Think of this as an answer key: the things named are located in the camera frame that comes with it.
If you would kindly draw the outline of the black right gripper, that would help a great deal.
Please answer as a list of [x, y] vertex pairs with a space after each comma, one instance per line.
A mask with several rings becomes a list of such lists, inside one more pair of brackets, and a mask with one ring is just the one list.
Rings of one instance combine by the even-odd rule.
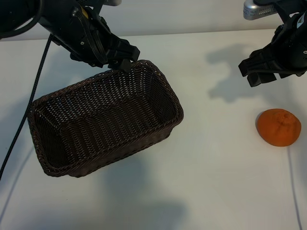
[[244, 7], [246, 20], [278, 14], [283, 22], [271, 42], [253, 51], [239, 64], [243, 77], [251, 87], [290, 75], [302, 76], [307, 71], [307, 8], [306, 7]]

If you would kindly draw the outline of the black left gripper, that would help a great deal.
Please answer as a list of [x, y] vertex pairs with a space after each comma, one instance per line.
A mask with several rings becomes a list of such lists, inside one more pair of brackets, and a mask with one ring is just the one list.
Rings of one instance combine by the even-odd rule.
[[130, 72], [139, 49], [114, 35], [99, 15], [104, 5], [120, 4], [119, 0], [46, 0], [42, 26], [53, 35], [53, 42], [70, 52], [71, 59]]

